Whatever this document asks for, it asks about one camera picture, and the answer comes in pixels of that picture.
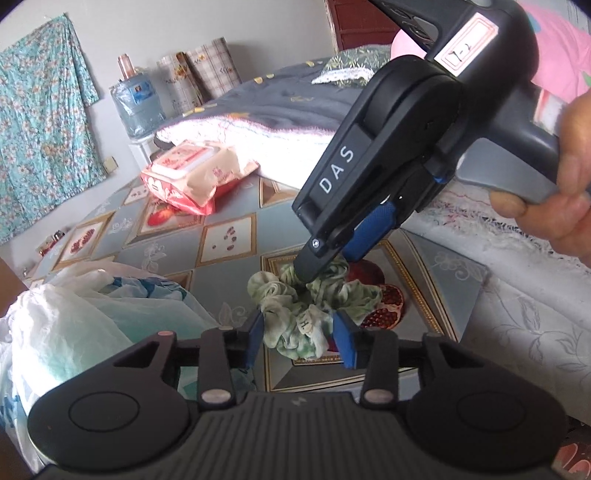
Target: pillow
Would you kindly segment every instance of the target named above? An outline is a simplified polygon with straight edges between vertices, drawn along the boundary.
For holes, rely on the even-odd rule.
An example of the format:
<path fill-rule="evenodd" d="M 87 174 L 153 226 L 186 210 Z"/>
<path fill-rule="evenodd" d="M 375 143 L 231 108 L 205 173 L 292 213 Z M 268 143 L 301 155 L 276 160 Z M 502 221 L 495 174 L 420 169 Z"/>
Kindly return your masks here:
<path fill-rule="evenodd" d="M 364 87 L 390 60 L 390 45 L 364 45 L 332 57 L 312 84 L 334 83 L 339 87 Z"/>

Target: white label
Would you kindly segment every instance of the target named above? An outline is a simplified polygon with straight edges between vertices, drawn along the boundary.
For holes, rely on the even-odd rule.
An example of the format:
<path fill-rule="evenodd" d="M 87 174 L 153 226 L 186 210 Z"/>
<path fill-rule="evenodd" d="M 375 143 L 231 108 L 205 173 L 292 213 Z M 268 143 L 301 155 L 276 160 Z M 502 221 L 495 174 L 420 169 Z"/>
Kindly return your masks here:
<path fill-rule="evenodd" d="M 312 322 L 308 320 L 307 315 L 304 315 L 302 318 L 298 318 L 295 322 L 302 335 L 310 336 L 314 326 L 312 325 Z"/>
<path fill-rule="evenodd" d="M 456 77 L 496 37 L 499 27 L 476 13 L 435 56 L 435 61 Z"/>
<path fill-rule="evenodd" d="M 566 102 L 552 95 L 548 90 L 541 90 L 538 105 L 535 108 L 534 124 L 551 135 L 558 135 L 558 120 L 565 106 Z"/>

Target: white lace fabric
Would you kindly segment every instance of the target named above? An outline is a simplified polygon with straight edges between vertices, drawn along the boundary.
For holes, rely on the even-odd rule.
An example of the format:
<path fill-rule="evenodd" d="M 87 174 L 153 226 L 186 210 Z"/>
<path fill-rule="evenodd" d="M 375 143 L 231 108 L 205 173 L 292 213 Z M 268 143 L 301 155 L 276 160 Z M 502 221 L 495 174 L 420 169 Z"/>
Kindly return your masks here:
<path fill-rule="evenodd" d="M 403 227 L 491 270 L 462 343 L 591 423 L 591 271 L 499 217 L 486 190 L 456 181 Z"/>

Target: plaid roll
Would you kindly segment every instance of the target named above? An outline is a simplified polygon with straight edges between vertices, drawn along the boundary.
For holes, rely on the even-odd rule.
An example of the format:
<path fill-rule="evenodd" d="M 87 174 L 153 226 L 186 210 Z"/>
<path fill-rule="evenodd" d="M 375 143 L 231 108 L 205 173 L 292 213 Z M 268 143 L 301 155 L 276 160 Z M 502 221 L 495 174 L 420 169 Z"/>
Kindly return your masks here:
<path fill-rule="evenodd" d="M 191 72 L 183 52 L 167 55 L 156 64 L 160 69 L 164 83 L 168 86 L 177 115 L 193 110 L 203 104 L 203 94 L 199 83 Z"/>
<path fill-rule="evenodd" d="M 189 67 L 212 99 L 221 97 L 242 83 L 223 37 L 188 51 L 185 55 Z"/>

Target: human hand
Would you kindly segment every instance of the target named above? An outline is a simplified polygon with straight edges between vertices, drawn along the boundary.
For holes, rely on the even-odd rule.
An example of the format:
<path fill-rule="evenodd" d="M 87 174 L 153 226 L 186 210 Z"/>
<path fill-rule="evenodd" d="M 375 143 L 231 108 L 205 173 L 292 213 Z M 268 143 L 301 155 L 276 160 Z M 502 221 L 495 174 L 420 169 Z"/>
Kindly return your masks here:
<path fill-rule="evenodd" d="M 591 267 L 591 91 L 564 111 L 560 124 L 558 190 L 541 205 L 528 205 L 519 197 L 491 192 L 491 205 L 514 218 L 525 233 L 549 240 L 553 250 L 579 257 Z"/>

